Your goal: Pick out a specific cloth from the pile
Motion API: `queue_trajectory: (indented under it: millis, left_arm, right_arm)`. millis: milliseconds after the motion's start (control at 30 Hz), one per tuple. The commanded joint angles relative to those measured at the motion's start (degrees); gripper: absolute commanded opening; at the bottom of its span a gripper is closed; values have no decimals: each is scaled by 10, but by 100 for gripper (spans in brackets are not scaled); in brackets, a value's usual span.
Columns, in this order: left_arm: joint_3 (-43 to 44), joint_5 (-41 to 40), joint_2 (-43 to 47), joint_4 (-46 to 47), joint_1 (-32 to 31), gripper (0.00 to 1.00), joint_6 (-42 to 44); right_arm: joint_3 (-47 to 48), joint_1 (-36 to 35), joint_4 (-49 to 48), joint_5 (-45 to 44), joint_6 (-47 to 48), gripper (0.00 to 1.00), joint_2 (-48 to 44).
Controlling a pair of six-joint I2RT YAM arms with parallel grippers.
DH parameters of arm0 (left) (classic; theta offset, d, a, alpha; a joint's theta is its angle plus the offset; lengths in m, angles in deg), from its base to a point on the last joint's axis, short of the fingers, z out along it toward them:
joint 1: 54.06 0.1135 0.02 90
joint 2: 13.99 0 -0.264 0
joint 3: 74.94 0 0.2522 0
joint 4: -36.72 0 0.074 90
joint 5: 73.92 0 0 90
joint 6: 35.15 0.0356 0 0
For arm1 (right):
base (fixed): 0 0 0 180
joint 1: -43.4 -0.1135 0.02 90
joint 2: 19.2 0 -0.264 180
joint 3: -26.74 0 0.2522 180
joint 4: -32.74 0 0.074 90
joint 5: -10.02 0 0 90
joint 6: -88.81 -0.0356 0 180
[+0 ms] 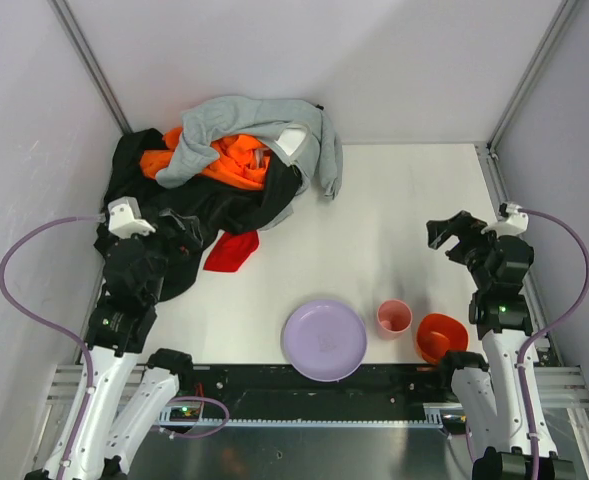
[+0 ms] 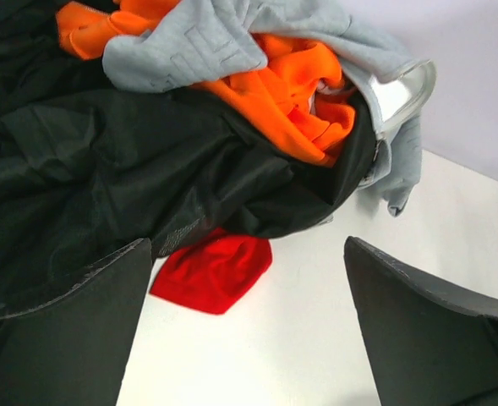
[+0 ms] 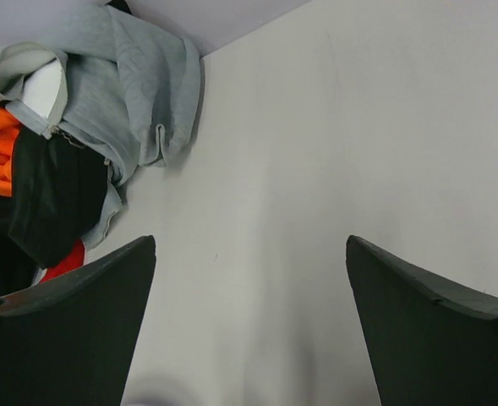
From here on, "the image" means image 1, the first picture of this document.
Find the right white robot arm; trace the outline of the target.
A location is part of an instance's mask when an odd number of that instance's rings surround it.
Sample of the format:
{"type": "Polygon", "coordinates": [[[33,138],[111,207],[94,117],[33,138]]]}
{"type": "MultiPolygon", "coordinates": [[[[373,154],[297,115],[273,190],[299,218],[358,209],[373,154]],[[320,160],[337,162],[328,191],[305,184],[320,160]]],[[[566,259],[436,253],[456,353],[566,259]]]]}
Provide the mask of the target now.
{"type": "Polygon", "coordinates": [[[444,383],[466,415],[476,453],[474,479],[573,479],[544,418],[535,378],[533,324],[522,293],[534,250],[520,238],[528,217],[513,210],[489,225],[460,211],[426,224],[428,245],[456,245],[447,258],[463,265],[476,290],[469,305],[483,351],[449,350],[439,362],[444,383]]]}

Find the grey zip hoodie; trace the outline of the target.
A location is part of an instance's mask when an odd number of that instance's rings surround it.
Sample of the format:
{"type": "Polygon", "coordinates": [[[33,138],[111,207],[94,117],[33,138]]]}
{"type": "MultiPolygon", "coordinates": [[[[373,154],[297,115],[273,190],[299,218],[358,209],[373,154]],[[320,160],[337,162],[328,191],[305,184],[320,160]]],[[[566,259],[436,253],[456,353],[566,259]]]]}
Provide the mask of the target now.
{"type": "Polygon", "coordinates": [[[317,176],[326,198],[341,188],[343,150],[329,116],[321,106],[303,100],[256,100],[226,96],[186,111],[182,133],[170,163],[155,180],[163,187],[185,184],[212,164],[218,153],[211,144],[223,137],[249,135],[266,145],[284,165],[301,175],[303,192],[317,176]]]}

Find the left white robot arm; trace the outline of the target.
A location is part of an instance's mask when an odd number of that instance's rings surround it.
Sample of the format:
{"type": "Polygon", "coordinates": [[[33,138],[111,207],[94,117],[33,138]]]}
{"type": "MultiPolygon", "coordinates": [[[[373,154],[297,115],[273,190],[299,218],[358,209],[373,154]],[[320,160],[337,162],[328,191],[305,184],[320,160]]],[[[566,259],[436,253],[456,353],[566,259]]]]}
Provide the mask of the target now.
{"type": "Polygon", "coordinates": [[[84,382],[53,452],[30,479],[126,478],[164,407],[196,385],[191,356],[161,348],[126,406],[119,405],[157,318],[168,254],[159,227],[124,203],[109,207],[108,231],[116,241],[83,341],[84,382]]]}

